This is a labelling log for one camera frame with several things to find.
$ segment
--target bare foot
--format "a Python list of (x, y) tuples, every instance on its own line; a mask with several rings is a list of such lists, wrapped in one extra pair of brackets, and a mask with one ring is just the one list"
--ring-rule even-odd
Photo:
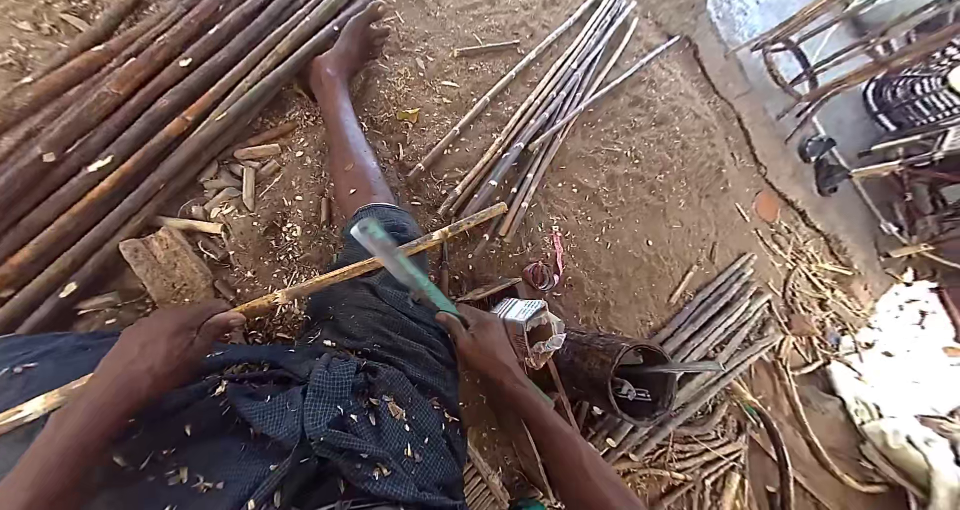
[(346, 23), (332, 49), (313, 59), (310, 63), (311, 88), (323, 86), (326, 81), (349, 84), (368, 61), (380, 55), (390, 28), (373, 27), (373, 24), (383, 18), (384, 5), (383, 0), (372, 1)]

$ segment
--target dirt ground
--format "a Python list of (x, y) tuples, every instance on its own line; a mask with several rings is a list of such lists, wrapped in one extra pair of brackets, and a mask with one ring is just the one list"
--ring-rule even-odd
[[(8, 12), (0, 21), (0, 89), (29, 74), (57, 42), (77, 33), (59, 13), (91, 21), (110, 1), (0, 0)], [(388, 0), (385, 22), (393, 34), (384, 56), (356, 83), (355, 107), (402, 205), (424, 229), (445, 224), (435, 212), (446, 190), (489, 146), (571, 35), (521, 73), (430, 173), (413, 185), (401, 178), (522, 53), (582, 1)], [(692, 34), (706, 0), (637, 1), (637, 34), (613, 75), (668, 36)], [(518, 50), (471, 58), (450, 54), (478, 41), (511, 39), (520, 40)], [(398, 110), (411, 108), (420, 109), (416, 123), (397, 119)], [(320, 225), (320, 200), (332, 190), (324, 125), (310, 99), (294, 86), (285, 88), (250, 132), (289, 121), (297, 128), (279, 141), (281, 174), (258, 187), (255, 212), (237, 209), (224, 216), (230, 262), (210, 263), (238, 289), (239, 300), (320, 273), (341, 245), (345, 217), (336, 208), (332, 226)], [(481, 230), (450, 244), (451, 294), (519, 275), (531, 260), (550, 261), (550, 233), (558, 230), (566, 271), (548, 297), (551, 311), (575, 327), (649, 335), (679, 307), (667, 298), (694, 263), (702, 270), (691, 290), (745, 251), (761, 255), (758, 282), (781, 281), (753, 232), (762, 226), (753, 200), (767, 187), (733, 111), (703, 73), (694, 45), (681, 43), (582, 115), (512, 244), (490, 246), (473, 259), (466, 256)], [(170, 213), (199, 195), (198, 186)], [(781, 217), (802, 227), (788, 205), (782, 207)], [(286, 306), (256, 321), (247, 338), (292, 339), (301, 307)], [(96, 314), (93, 320), (101, 324), (117, 317)], [(509, 478), (511, 453), (497, 444), (483, 395), (474, 392), (469, 375), (466, 379), (463, 414), (474, 428), (471, 437)]]

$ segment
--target hand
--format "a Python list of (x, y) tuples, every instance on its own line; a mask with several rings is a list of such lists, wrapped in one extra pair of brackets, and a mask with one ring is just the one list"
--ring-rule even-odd
[(453, 336), (462, 361), (486, 376), (523, 374), (503, 320), (462, 303), (457, 305), (457, 310), (469, 324), (468, 329), (464, 329), (459, 319), (443, 311), (437, 314), (437, 321)]
[(189, 380), (213, 342), (247, 319), (223, 300), (158, 309), (131, 324), (93, 371), (90, 393), (138, 408)]

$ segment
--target checkered cloth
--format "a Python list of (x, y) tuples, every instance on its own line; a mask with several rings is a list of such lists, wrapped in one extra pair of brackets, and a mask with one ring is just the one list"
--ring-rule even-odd
[[(365, 217), (401, 244), (422, 234), (386, 204), (361, 208), (345, 231)], [(369, 256), (343, 240), (330, 270)], [(279, 496), (303, 509), (356, 498), (465, 508), (456, 358), (433, 315), (378, 270), (312, 295), (296, 346), (218, 345), (206, 377), (143, 411), (115, 444), (88, 506), (236, 509)], [(116, 337), (0, 338), (0, 369), (37, 363), (0, 374), (0, 410), (90, 372)], [(41, 424), (0, 437), (0, 473)]]

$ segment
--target person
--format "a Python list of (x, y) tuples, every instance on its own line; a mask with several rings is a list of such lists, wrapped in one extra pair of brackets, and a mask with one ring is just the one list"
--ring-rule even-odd
[[(378, 1), (352, 18), (309, 84), (344, 230), (373, 216), (404, 243), (422, 232), (350, 96), (389, 34), (382, 12)], [(333, 268), (369, 256), (343, 241)], [(92, 371), (45, 422), (0, 437), (3, 508), (464, 508), (458, 362), (526, 421), (567, 507), (642, 506), (543, 400), (492, 314), (460, 306), (464, 327), (385, 270), (312, 295), (294, 346), (219, 343), (246, 322), (228, 307), (158, 309), (119, 333), (0, 339), (2, 410)]]

